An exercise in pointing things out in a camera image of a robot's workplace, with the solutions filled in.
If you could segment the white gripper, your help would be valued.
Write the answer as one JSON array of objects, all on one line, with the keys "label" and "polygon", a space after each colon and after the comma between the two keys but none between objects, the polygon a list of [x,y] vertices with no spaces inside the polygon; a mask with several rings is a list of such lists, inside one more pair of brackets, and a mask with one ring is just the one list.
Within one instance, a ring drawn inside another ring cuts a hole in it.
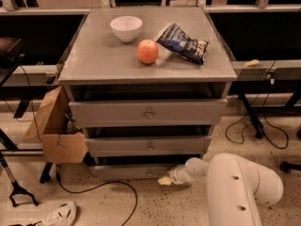
[{"label": "white gripper", "polygon": [[168,172],[168,176],[163,176],[157,180],[161,186],[182,185],[188,183],[191,177],[186,170],[185,165],[179,165]]}]

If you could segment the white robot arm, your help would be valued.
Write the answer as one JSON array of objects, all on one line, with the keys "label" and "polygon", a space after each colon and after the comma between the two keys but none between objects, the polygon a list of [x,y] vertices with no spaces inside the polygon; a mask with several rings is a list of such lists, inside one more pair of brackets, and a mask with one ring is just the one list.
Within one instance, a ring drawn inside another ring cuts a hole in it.
[{"label": "white robot arm", "polygon": [[164,186],[206,179],[210,226],[262,226],[258,206],[274,205],[283,196],[280,177],[271,169],[232,153],[210,161],[192,157],[158,179]]}]

